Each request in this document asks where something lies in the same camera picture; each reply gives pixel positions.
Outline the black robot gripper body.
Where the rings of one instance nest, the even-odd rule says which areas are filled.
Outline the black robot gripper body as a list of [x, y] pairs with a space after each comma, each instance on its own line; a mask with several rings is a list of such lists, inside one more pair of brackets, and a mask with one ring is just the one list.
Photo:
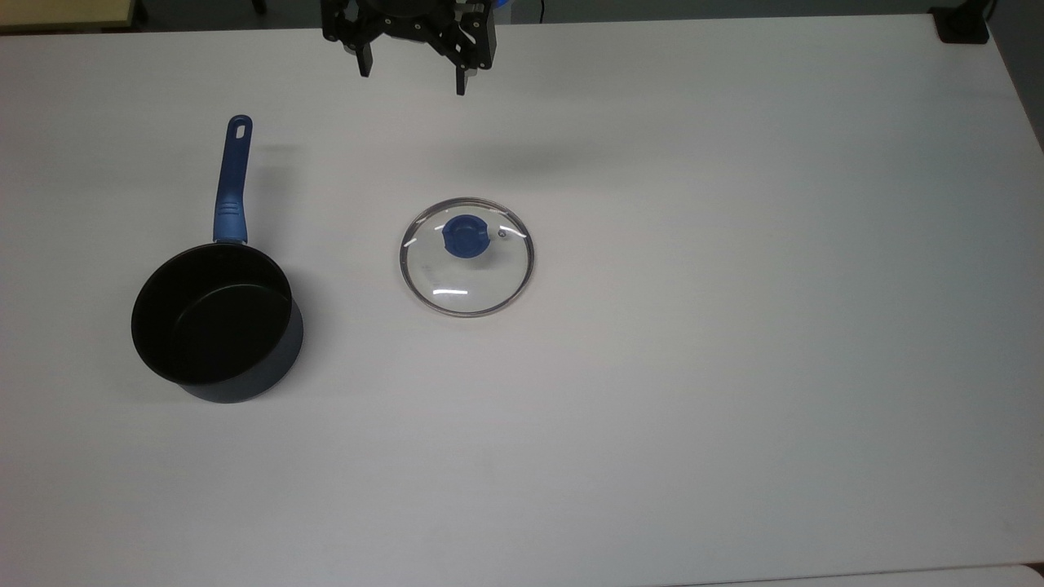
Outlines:
[[325, 40], [361, 51], [381, 36], [441, 50], [497, 48], [496, 1], [321, 1]]

